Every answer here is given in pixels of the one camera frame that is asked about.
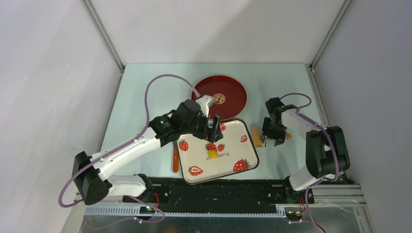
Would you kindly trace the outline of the wooden dough roller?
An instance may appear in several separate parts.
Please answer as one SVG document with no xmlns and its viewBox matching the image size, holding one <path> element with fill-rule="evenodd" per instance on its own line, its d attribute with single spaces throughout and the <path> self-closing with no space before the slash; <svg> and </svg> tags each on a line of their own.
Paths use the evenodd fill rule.
<svg viewBox="0 0 412 233">
<path fill-rule="evenodd" d="M 291 139 L 292 135 L 286 132 L 285 141 Z M 253 127 L 251 129 L 251 140 L 255 148 L 262 148 L 264 147 L 264 140 L 265 137 L 262 135 L 262 129 L 259 127 Z"/>
</svg>

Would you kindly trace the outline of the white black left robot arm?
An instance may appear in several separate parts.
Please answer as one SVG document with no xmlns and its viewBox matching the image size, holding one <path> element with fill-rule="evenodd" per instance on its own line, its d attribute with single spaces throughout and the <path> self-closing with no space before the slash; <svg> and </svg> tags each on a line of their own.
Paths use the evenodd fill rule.
<svg viewBox="0 0 412 233">
<path fill-rule="evenodd" d="M 74 158 L 72 175 L 85 205 L 93 205 L 109 196 L 133 196 L 141 202 L 153 198 L 154 190 L 144 174 L 115 176 L 122 166 L 136 158 L 177 142 L 183 135 L 214 143 L 223 138 L 220 116 L 209 124 L 209 108 L 212 96 L 204 95 L 197 100 L 186 100 L 176 110 L 157 116 L 148 123 L 141 134 L 118 146 L 88 156 L 78 153 Z"/>
</svg>

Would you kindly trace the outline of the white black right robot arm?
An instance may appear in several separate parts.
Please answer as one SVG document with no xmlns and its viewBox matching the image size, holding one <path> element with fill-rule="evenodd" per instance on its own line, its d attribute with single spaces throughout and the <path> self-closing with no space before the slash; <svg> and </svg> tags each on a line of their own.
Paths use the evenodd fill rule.
<svg viewBox="0 0 412 233">
<path fill-rule="evenodd" d="M 337 181 L 339 174 L 350 168 L 350 159 L 342 128 L 328 127 L 301 112 L 301 107 L 285 105 L 281 98 L 265 103 L 269 116 L 264 119 L 261 138 L 282 145 L 287 130 L 292 129 L 306 142 L 305 165 L 288 177 L 289 186 L 282 190 L 285 201 L 295 203 L 302 190 L 322 181 Z"/>
</svg>

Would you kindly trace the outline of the white strawberry rectangular tray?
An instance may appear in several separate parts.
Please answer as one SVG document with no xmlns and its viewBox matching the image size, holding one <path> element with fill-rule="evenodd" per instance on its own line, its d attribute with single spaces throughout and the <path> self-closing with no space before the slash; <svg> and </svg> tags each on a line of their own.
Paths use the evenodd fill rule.
<svg viewBox="0 0 412 233">
<path fill-rule="evenodd" d="M 259 165 L 258 154 L 245 122 L 232 120 L 222 123 L 221 130 L 223 139 L 215 143 L 191 134 L 178 139 L 179 162 L 186 183 L 204 183 L 246 172 Z M 210 159 L 209 150 L 216 150 L 218 158 Z"/>
</svg>

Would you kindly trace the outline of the yellow dough piece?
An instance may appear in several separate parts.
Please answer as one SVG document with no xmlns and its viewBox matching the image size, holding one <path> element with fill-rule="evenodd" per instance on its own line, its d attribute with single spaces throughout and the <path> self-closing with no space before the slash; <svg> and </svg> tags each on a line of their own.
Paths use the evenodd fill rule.
<svg viewBox="0 0 412 233">
<path fill-rule="evenodd" d="M 218 153 L 217 153 L 217 151 L 216 150 L 209 150 L 208 151 L 208 157 L 210 158 L 210 159 L 215 159 L 215 158 L 218 158 Z"/>
</svg>

